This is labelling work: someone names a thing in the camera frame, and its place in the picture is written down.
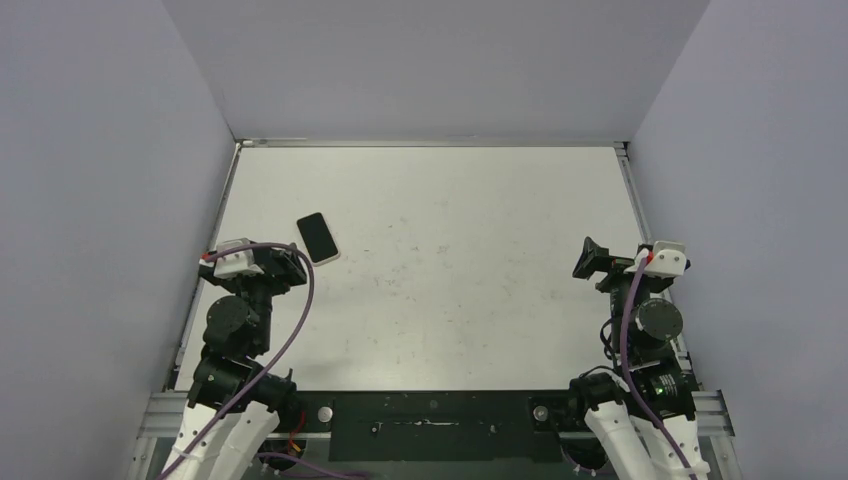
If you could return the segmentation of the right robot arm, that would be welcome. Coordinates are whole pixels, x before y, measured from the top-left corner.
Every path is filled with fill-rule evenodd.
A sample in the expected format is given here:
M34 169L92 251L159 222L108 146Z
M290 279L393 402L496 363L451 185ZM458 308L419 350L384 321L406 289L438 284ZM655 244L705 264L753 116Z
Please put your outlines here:
M609 365L573 379L565 402L568 421L591 441L563 444L576 471L596 476L609 468L619 479L705 479L710 472L699 441L692 386L673 342L683 315L662 298L691 262L681 243L641 244L632 257L613 255L586 238L573 269L576 279L609 298L600 339Z

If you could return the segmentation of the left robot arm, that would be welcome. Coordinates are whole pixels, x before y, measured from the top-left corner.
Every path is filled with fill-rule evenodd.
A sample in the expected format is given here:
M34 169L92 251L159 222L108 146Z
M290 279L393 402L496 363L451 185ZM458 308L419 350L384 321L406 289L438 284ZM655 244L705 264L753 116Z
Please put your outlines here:
M202 254L198 276L226 290L205 315L200 360L161 479L240 479L274 430L298 425L305 413L290 374L272 367L290 348L290 334L267 364L273 300L307 286L308 316L314 269L293 244L226 241Z

